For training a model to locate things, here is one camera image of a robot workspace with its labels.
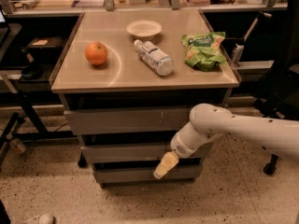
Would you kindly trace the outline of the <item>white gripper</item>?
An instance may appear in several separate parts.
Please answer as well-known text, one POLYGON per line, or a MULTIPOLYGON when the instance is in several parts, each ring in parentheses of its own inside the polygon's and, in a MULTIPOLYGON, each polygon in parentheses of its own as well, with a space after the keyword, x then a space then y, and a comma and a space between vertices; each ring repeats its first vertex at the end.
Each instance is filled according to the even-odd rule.
POLYGON ((218 137, 214 133, 199 132, 188 122, 172 138, 170 142, 172 151, 164 154, 153 173, 154 177, 161 179, 178 164, 178 158, 190 157, 199 147, 218 137))

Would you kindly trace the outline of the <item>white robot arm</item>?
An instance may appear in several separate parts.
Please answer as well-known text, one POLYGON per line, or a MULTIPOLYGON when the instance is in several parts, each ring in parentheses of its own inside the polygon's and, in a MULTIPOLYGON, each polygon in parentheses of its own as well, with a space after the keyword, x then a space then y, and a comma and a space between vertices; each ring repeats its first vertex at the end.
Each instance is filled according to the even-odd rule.
POLYGON ((299 122, 233 114, 226 108, 200 104, 192 108, 189 121, 174 135, 153 175, 163 178, 178 160, 190 157, 199 147, 223 134, 264 147, 287 161, 299 162, 299 122))

